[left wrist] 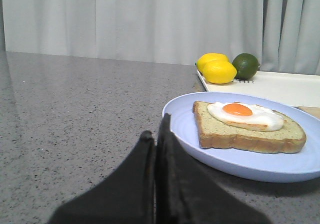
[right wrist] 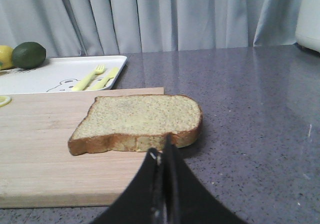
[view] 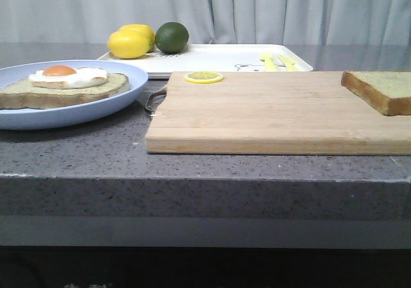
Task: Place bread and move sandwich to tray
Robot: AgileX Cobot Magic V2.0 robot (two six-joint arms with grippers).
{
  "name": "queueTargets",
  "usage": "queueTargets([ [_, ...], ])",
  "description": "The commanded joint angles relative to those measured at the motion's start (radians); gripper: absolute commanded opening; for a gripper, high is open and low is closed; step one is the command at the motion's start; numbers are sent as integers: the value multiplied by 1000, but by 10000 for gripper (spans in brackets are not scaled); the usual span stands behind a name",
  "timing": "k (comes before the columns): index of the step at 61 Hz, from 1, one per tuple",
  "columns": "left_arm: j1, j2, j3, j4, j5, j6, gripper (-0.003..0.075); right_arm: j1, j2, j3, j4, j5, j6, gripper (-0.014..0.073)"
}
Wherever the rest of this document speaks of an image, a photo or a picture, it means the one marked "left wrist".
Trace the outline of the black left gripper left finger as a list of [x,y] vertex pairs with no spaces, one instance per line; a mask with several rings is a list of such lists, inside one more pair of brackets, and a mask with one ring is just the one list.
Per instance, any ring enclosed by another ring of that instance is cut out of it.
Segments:
[[104,181],[61,205],[50,224],[152,224],[154,222],[155,140],[141,133],[121,165]]

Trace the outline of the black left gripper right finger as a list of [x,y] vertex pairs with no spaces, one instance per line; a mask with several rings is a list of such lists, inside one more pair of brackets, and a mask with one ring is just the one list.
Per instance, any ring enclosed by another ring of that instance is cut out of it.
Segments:
[[171,132],[170,122],[166,113],[157,140],[156,223],[269,224],[266,215],[224,191],[199,168]]

